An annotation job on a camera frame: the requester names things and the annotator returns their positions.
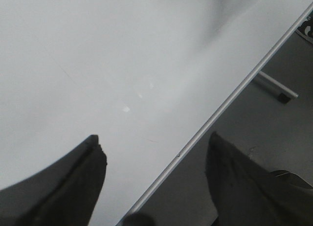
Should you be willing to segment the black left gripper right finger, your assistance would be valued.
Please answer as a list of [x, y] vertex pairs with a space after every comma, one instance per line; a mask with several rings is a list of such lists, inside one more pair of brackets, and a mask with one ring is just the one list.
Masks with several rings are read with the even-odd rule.
[[216, 132], [205, 175], [217, 210], [215, 226], [311, 226], [313, 186], [299, 175], [269, 172]]

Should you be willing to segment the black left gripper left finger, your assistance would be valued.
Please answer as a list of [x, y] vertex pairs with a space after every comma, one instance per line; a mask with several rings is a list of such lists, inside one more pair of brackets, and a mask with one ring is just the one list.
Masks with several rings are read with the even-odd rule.
[[87, 226], [102, 190], [107, 156], [90, 135], [52, 165], [0, 192], [2, 226]]

